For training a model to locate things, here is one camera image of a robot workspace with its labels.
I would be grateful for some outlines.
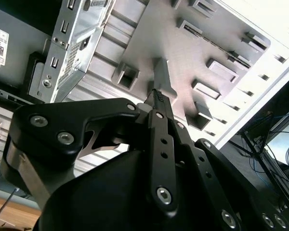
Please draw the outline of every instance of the bolt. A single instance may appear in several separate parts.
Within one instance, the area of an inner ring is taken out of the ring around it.
[[[163,187],[158,188],[157,195],[163,204],[169,205],[171,203],[171,195],[167,189]]]
[[[46,88],[51,88],[52,87],[52,83],[46,79],[43,81],[43,85],[46,87]]]
[[[278,215],[275,214],[274,217],[281,227],[283,227],[284,229],[287,227],[285,222]]]
[[[184,128],[184,125],[181,124],[180,122],[178,122],[177,125],[178,125],[180,128],[182,128],[182,129]]]
[[[66,131],[60,132],[58,134],[58,141],[62,144],[70,145],[72,142],[74,142],[74,136]]]
[[[222,210],[222,218],[230,228],[234,229],[236,227],[236,221],[226,210]]]
[[[203,141],[204,145],[206,145],[208,148],[211,148],[211,144],[207,141]]]
[[[135,108],[134,105],[127,104],[127,107],[128,107],[128,109],[130,109],[130,110],[132,110],[132,111],[135,111],[135,110],[136,110],[136,108]]]
[[[272,222],[272,220],[266,214],[263,214],[262,218],[264,219],[265,223],[268,226],[270,226],[271,228],[274,228],[274,223]]]
[[[42,117],[42,116],[39,116],[39,115],[35,115],[33,117],[31,117],[30,119],[30,123],[33,125],[33,126],[36,126],[36,127],[44,127],[48,124],[48,121],[46,118]]]
[[[158,118],[161,118],[161,119],[164,118],[164,116],[159,112],[156,112],[156,115],[158,116]]]

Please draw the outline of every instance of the wooden surface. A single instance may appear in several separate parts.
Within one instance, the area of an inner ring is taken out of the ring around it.
[[[4,202],[5,200],[0,198],[0,208]],[[0,214],[0,226],[5,224],[4,227],[13,227],[19,230],[33,228],[39,216],[39,210],[9,202]]]

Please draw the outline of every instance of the usb port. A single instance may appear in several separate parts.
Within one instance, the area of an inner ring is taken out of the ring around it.
[[[70,10],[73,10],[73,9],[74,9],[74,5],[75,5],[75,0],[69,0],[69,1],[68,1],[68,4],[67,4],[67,7],[68,7]]]
[[[67,29],[68,29],[68,22],[66,20],[63,20],[62,26],[61,26],[61,32],[66,34]]]
[[[53,57],[51,66],[52,66],[53,68],[57,68],[57,66],[58,66],[58,61],[59,61],[59,60],[58,60],[57,58]]]

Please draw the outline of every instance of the black linkage arm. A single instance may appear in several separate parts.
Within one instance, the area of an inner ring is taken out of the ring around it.
[[[129,150],[75,178],[76,158]],[[12,118],[1,170],[42,209],[35,231],[289,231],[212,143],[194,143],[153,90],[126,99],[30,105]]]

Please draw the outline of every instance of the silver metal plate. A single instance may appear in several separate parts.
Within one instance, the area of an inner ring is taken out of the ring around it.
[[[149,82],[154,80],[155,60],[164,58],[169,61],[171,85],[178,93],[178,101],[173,106],[177,116],[195,116],[197,111],[194,102],[206,106],[213,100],[193,91],[192,83],[195,80],[219,92],[221,97],[218,101],[223,101],[246,71],[228,61],[228,55],[219,47],[226,51],[236,51],[254,64],[262,53],[255,52],[241,41],[242,38],[250,32],[261,37],[267,44],[270,42],[218,4],[212,4],[217,11],[211,19],[207,19],[190,7],[187,0],[182,0],[177,10],[172,8],[170,0],[149,2],[121,59],[140,71],[131,94],[141,99],[147,97],[150,90]],[[213,43],[182,33],[178,28],[181,18],[199,28],[202,31],[201,35]],[[206,63],[212,58],[239,75],[235,83],[218,76],[206,67]]]
[[[75,1],[71,9],[68,0],[62,1],[43,73],[39,84],[30,89],[33,97],[52,103],[56,101],[60,87],[73,77],[75,70],[87,72],[108,8],[104,4],[88,6],[86,2]]]

